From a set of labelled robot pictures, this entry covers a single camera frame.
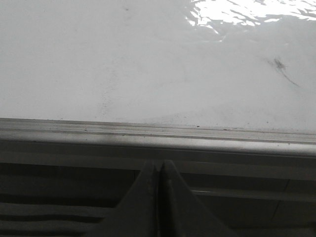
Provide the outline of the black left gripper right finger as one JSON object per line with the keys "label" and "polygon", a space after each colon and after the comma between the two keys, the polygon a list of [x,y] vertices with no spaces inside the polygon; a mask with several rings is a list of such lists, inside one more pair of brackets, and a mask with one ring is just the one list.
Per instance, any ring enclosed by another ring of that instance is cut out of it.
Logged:
{"label": "black left gripper right finger", "polygon": [[170,160],[160,170],[158,217],[162,237],[237,236],[190,191]]}

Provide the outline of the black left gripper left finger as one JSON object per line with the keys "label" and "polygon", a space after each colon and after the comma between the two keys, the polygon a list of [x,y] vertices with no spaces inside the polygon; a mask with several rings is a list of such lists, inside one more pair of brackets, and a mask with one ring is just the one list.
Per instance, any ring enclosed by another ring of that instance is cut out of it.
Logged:
{"label": "black left gripper left finger", "polygon": [[158,172],[145,162],[132,187],[117,207],[85,237],[156,237]]}

